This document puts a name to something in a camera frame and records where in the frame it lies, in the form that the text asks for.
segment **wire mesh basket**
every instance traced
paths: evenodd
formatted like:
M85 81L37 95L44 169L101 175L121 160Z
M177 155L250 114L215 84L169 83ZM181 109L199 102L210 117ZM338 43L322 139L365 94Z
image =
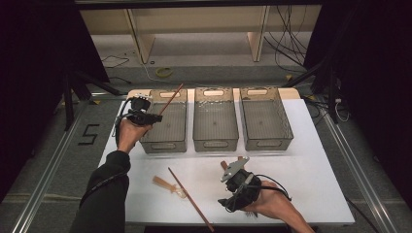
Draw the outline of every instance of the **wire mesh basket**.
M154 89L149 113L158 114L167 104L175 90ZM162 113L163 119L154 125L140 140L146 153L186 152L188 91L181 89Z
M278 88L240 88L240 98L245 149L286 150L293 133Z
M238 140L232 88L197 88L194 95L194 149L235 151Z

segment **wooden stick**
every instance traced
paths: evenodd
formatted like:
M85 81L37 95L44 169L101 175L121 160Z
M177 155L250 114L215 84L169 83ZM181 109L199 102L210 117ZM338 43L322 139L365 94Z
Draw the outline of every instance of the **wooden stick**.
M197 210L197 212L200 214L200 216L202 217L202 219L205 221L206 225L209 227L210 231L215 232L215 229L213 228L212 224L209 223L209 221L206 219L206 216L204 216L202 214L202 212L200 211L200 209L197 207L196 203L194 203L193 199L191 199L190 195L188 194L188 192L186 191L186 189L182 186L182 184L179 182L178 178L175 176L175 174L172 172L172 170L170 168L168 168L170 173L172 174L172 176L175 178L176 182L179 184L179 186L181 187L181 189L183 190L183 192L185 193L185 195L188 197L188 199L190 200L191 204L194 206L194 208Z
M160 116L163 114L163 111L169 106L170 102L172 102L173 98L175 98L176 94L179 92L180 89L182 89L183 84L180 84L178 89L173 93L172 97L170 97L169 101L167 101L166 105L163 106L163 108L160 110L160 113L158 113Z

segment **white tabletop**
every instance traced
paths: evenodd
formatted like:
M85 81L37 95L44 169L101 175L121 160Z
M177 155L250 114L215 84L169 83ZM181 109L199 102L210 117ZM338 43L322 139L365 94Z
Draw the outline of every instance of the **white tabletop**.
M159 176L169 183L176 183L167 169L170 167L213 225L262 226L282 223L278 219L265 216L247 217L240 211L228 213L218 203L218 199L231 196L230 192L225 191L225 184L221 183L221 161L230 163L237 160L237 156L250 156L245 169L279 182L309 223L343 225L355 222L302 100L283 100L294 136L285 151L245 151L238 95L235 94L239 127L237 151L195 152L192 140L192 97L193 90L189 89L187 152L146 154L140 143L137 143L130 153L130 187L125 201L126 221L146 225L205 224L188 198L182 199L152 182L154 176ZM103 164L106 155L116 148L112 132L99 165Z

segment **cable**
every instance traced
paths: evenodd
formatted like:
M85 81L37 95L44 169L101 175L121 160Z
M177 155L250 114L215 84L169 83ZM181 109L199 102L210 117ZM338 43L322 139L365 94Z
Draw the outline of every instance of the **cable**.
M295 59L291 58L289 55L287 55L287 54L284 53L283 51L279 50L278 48L275 48L275 46L273 46L273 45L266 39L266 37L263 37L263 38L264 38L264 40L270 45L270 47L271 47L272 49L274 49L275 51L278 51L278 52L281 53L283 56L287 57L288 59L290 59L290 60L293 61L294 63L298 64L299 66L303 67L303 65L302 65L299 61L296 61Z
M347 197L345 196L345 200L353 207L355 210L357 210L361 216L367 221L367 223L372 227L373 231L376 233L379 233L378 229L376 226L372 223L372 221Z
M290 198L288 192L286 191L286 189L285 189L280 183L276 182L276 181L273 180L272 178L270 178L270 177L268 177L268 176L265 176L265 175L256 175L256 176L257 176L257 177L265 177L265 178L271 180L272 182L276 183L277 185L279 185L279 186L283 189L284 195L286 196L286 198L288 198L288 200L290 200L290 201L292 200L292 199Z

